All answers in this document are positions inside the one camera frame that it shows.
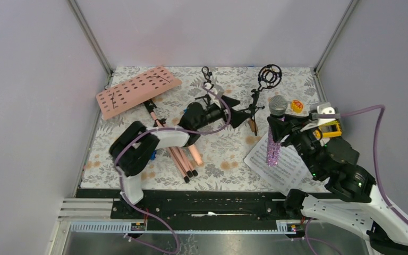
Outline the sheet music page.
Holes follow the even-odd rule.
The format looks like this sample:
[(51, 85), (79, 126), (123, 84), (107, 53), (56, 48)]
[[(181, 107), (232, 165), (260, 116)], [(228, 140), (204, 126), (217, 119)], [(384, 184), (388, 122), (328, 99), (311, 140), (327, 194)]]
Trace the sheet music page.
[(291, 147), (282, 147), (278, 161), (274, 166), (267, 163), (267, 140), (265, 134), (245, 157), (249, 169), (256, 172), (273, 190), (287, 195), (291, 189), (298, 189), (310, 173), (296, 151)]

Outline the small black tripod stand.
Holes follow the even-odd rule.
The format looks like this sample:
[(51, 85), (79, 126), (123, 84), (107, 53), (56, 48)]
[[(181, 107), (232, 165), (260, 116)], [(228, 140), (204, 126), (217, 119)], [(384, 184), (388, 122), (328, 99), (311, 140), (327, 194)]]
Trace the small black tripod stand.
[[(212, 89), (214, 87), (214, 85), (213, 85), (213, 83), (211, 81), (211, 77), (213, 75), (212, 71), (209, 69), (209, 67), (204, 66), (201, 69), (201, 72), (202, 72), (203, 77), (204, 77), (203, 87), (204, 87), (205, 91)], [(207, 107), (209, 107), (211, 105), (212, 99), (211, 99), (211, 97), (209, 96), (208, 93), (206, 93), (203, 96), (195, 98), (195, 100), (200, 100), (200, 99), (202, 99), (204, 101), (204, 103), (205, 103), (205, 105)]]

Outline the pink microphone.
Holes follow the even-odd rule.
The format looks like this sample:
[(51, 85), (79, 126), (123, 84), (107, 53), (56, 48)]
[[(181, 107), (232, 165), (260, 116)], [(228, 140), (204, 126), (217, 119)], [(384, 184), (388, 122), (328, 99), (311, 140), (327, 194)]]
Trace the pink microphone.
[(193, 157), (194, 161), (196, 162), (196, 164), (197, 165), (202, 165), (203, 160), (202, 160), (200, 152), (197, 150), (196, 146), (195, 145), (190, 145), (188, 147), (188, 150), (189, 150), (191, 156)]

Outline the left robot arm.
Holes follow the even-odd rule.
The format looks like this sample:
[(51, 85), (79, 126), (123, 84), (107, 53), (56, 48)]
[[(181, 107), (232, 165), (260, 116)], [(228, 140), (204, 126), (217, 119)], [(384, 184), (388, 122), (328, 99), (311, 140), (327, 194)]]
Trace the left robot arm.
[(223, 120), (233, 128), (240, 126), (250, 113), (245, 110), (234, 110), (240, 102), (222, 96), (215, 103), (209, 96), (189, 104), (176, 127), (146, 127), (140, 121), (133, 122), (110, 146), (111, 155), (117, 172), (120, 174), (121, 196), (125, 201), (123, 211), (130, 218), (138, 218), (143, 213), (143, 190), (141, 173), (151, 155), (158, 149), (170, 147), (189, 147), (204, 134), (201, 128)]

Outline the pink music stand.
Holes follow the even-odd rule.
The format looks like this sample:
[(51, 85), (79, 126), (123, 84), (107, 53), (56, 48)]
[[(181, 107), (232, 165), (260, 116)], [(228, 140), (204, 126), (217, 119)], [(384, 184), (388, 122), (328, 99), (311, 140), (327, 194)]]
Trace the pink music stand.
[(154, 119), (144, 106), (152, 99), (157, 105), (157, 117), (167, 119), (167, 127), (175, 126), (189, 103), (187, 71), (195, 67), (136, 67), (116, 68), (110, 87), (96, 95), (101, 109), (90, 155), (84, 166), (82, 188), (116, 188), (119, 174), (109, 154), (110, 146), (134, 121), (150, 127)]

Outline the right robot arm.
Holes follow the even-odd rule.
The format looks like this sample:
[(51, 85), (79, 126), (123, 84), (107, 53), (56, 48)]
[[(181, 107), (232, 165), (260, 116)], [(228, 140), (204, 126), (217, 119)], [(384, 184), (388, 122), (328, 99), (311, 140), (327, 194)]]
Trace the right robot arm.
[(285, 114), (267, 118), (273, 140), (292, 146), (315, 181), (323, 181), (337, 199), (359, 211), (335, 208), (299, 189), (291, 189), (284, 214), (291, 219), (316, 218), (368, 241), (381, 254), (408, 254), (408, 218), (400, 219), (381, 196), (377, 180), (357, 164), (359, 153), (342, 137), (321, 144), (314, 128), (304, 129), (308, 117)]

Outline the purple glitter microphone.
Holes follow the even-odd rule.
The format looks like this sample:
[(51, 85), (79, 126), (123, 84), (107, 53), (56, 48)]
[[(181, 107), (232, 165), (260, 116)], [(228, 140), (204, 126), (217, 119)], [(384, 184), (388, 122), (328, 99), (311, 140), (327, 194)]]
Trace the purple glitter microphone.
[(268, 107), (270, 115), (267, 117), (269, 129), (266, 163), (268, 166), (276, 166), (281, 149), (277, 128), (280, 126), (279, 121), (284, 120), (284, 114), (287, 110), (287, 100), (281, 95), (275, 95), (271, 98)]

